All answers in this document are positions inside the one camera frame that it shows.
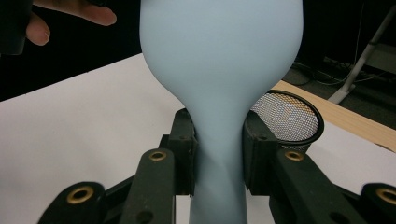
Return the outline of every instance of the white table surface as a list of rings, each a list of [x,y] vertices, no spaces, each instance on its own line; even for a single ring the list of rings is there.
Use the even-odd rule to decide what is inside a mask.
[[[136,55],[0,103],[0,223],[37,223],[58,193],[80,181],[110,188],[169,133],[182,103]],[[330,180],[360,193],[396,186],[396,154],[326,122],[308,150]],[[247,196],[249,223],[274,223],[267,197]],[[189,198],[177,197],[177,223]]]

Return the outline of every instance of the metal stand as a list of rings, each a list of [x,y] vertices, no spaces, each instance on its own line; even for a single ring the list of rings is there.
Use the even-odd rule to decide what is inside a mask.
[[[62,191],[39,224],[174,224],[175,195],[192,195],[197,148],[187,110],[177,112],[160,148],[146,152],[136,174],[111,189],[81,182]],[[290,223],[396,223],[396,188],[367,184],[361,195],[336,187],[308,155],[282,148],[250,112],[244,124],[245,184],[270,196],[274,221]]]
[[[374,37],[371,39],[369,44],[366,46],[364,49],[363,53],[359,57],[358,61],[356,62],[355,66],[353,69],[350,71],[348,75],[348,79],[344,83],[344,86],[341,87],[335,94],[333,94],[330,98],[329,101],[333,102],[335,104],[340,104],[341,101],[346,98],[350,92],[355,89],[355,85],[353,85],[353,82],[355,81],[356,77],[358,76],[359,72],[361,71],[361,68],[364,66],[366,61],[370,58],[372,55],[373,51],[375,50],[376,45],[378,44],[379,38],[384,34],[385,30],[388,28],[389,23],[393,19],[393,16],[396,14],[396,5],[393,6],[385,19],[382,21],[381,25],[379,26],[378,30],[376,31]]]

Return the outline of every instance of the finger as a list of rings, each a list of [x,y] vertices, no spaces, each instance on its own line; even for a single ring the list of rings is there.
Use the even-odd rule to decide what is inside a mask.
[[[98,7],[85,0],[35,0],[34,4],[81,17],[104,26],[114,24],[117,21],[116,15],[110,8]]]
[[[32,13],[26,27],[26,37],[32,43],[43,46],[50,41],[50,28],[40,17]]]

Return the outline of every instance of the wire mesh sieve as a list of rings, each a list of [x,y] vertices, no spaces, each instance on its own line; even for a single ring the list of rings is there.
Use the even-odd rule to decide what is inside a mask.
[[[268,91],[251,108],[285,148],[306,152],[323,133],[318,110],[300,96],[286,91]]]

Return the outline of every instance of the metal mesh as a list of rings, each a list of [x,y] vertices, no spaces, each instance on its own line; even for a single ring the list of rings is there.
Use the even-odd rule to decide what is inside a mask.
[[[260,116],[282,147],[307,151],[323,132],[318,111],[304,99],[285,91],[268,91],[251,110]]]

